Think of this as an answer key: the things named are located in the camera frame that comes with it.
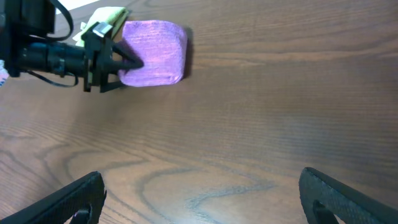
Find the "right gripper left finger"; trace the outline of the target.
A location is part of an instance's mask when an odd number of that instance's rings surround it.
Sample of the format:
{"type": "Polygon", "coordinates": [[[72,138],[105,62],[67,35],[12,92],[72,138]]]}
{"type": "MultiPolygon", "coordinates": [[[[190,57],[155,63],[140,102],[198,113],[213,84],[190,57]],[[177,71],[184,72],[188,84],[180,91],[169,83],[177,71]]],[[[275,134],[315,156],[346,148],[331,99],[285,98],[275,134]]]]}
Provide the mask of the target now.
{"type": "Polygon", "coordinates": [[[106,199],[101,174],[90,172],[42,200],[4,218],[2,224],[97,224],[106,199]]]}

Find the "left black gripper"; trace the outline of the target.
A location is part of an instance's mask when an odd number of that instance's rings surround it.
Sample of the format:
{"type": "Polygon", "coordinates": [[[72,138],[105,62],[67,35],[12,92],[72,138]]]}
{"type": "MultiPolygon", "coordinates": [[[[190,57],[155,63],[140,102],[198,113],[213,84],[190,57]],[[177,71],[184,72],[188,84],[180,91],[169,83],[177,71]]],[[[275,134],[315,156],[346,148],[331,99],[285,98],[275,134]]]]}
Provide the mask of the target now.
{"type": "Polygon", "coordinates": [[[89,30],[81,37],[84,42],[87,73],[83,76],[83,91],[90,92],[93,86],[100,93],[115,89],[115,82],[109,82],[109,74],[117,75],[120,70],[142,68],[144,62],[125,42],[113,42],[108,34],[98,35],[89,30]]]}

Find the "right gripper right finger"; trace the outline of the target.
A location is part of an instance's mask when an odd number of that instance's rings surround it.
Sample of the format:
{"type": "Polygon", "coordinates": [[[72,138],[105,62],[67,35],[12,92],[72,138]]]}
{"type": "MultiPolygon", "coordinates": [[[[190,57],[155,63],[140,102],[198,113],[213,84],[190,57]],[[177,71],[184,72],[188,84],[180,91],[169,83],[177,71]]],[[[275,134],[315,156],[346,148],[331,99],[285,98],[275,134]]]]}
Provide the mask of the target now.
{"type": "Polygon", "coordinates": [[[298,182],[300,201],[310,224],[397,223],[397,210],[378,202],[312,168],[303,169],[298,182]]]}

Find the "purple microfiber cloth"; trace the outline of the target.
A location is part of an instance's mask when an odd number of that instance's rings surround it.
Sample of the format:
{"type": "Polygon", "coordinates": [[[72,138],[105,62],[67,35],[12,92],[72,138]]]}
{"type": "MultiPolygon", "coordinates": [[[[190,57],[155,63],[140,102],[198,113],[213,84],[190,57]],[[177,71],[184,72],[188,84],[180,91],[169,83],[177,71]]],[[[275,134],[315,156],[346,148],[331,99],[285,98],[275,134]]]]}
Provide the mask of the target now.
{"type": "Polygon", "coordinates": [[[127,21],[122,44],[144,64],[138,69],[119,71],[119,79],[125,85],[172,85],[183,78],[188,37],[182,26],[169,21],[127,21]]]}

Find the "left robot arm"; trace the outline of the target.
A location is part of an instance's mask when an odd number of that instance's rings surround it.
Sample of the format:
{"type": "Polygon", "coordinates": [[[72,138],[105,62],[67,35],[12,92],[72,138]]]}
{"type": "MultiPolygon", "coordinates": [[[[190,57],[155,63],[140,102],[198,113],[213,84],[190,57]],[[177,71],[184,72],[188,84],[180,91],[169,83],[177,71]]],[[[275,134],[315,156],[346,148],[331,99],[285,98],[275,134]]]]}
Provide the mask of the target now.
{"type": "Polygon", "coordinates": [[[81,37],[82,47],[66,44],[67,35],[52,37],[56,10],[73,30],[72,16],[59,1],[1,1],[1,60],[10,77],[28,73],[50,83],[41,72],[72,76],[76,82],[83,79],[85,92],[97,86],[105,93],[123,86],[109,82],[110,74],[143,67],[139,57],[112,41],[113,27],[107,22],[90,26],[81,37]]]}

